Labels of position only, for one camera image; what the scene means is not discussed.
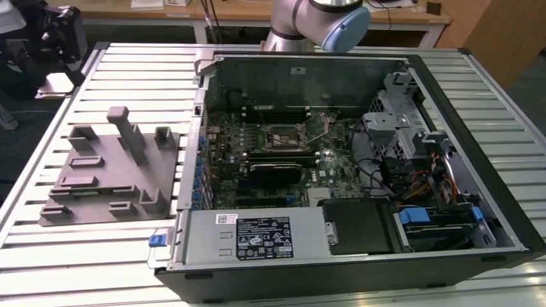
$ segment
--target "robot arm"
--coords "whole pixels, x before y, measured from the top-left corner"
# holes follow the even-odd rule
[[[43,0],[0,0],[0,66],[24,74],[32,88],[55,72],[64,72],[72,84],[82,85],[86,50],[78,8],[56,8]]]
[[[366,34],[363,0],[275,0],[266,51],[350,51]]]

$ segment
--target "warning label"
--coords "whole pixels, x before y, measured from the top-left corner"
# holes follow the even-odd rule
[[[239,260],[294,258],[288,217],[238,219]]]

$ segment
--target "aluminum table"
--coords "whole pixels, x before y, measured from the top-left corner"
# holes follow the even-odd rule
[[[255,45],[102,44],[84,67],[87,80],[60,106],[51,126],[0,209],[0,305],[187,306],[154,277],[168,250],[148,237],[174,226],[160,221],[43,228],[39,213],[71,145],[76,124],[114,134],[106,114],[127,106],[143,132],[168,125],[188,133],[195,98],[194,62],[206,50],[256,51]],[[546,235],[546,139],[471,55],[458,50],[358,48],[353,52],[419,54],[531,221]],[[430,117],[441,127],[430,109]],[[186,138],[180,140],[183,172]],[[179,182],[174,184],[176,203]],[[546,258],[499,269],[454,287],[250,301],[230,306],[543,306]]]

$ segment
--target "wooden desk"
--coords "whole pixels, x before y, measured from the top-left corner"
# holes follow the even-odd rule
[[[158,11],[131,11],[131,0],[48,0],[48,4],[76,6],[86,19],[192,19],[200,6],[198,0],[188,6],[164,6]]]
[[[419,0],[418,5],[425,6],[426,0]],[[220,20],[220,26],[240,26],[240,27],[270,27],[271,19],[271,3],[254,2],[252,0],[214,0],[216,14]],[[419,47],[433,48],[442,34],[443,28],[451,22],[451,18],[443,13],[441,16],[418,12],[415,7],[390,9],[389,12],[382,10],[373,12],[371,30],[393,30],[393,31],[422,31]],[[198,20],[204,19],[203,8],[196,6],[194,16]],[[198,27],[206,27],[204,22],[198,22]]]
[[[84,15],[86,24],[110,24],[128,26],[192,26],[196,43],[207,41],[207,23],[199,0],[187,7],[166,6],[158,11],[131,11],[131,0],[48,0],[50,5],[76,6]],[[220,26],[270,27],[271,3],[248,0],[214,0]],[[419,47],[433,48],[443,27],[451,22],[447,15],[435,16],[417,12],[415,8],[391,9],[373,12],[371,30],[422,31]]]

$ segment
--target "blue connector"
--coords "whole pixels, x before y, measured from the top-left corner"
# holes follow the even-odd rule
[[[191,194],[191,200],[192,200],[192,201],[199,201],[200,198],[202,198],[202,193],[194,192],[194,193]]]
[[[152,235],[148,240],[151,248],[160,248],[167,246],[167,235]]]
[[[478,207],[473,207],[471,209],[471,213],[474,214],[474,218],[477,219],[478,222],[481,222],[483,220],[483,213],[481,212]]]
[[[203,148],[207,145],[207,139],[204,136],[199,136],[199,148]]]
[[[406,208],[399,213],[402,224],[430,222],[429,212],[425,208]]]
[[[287,196],[287,205],[290,205],[294,202],[295,199],[296,199],[295,195],[288,195]]]

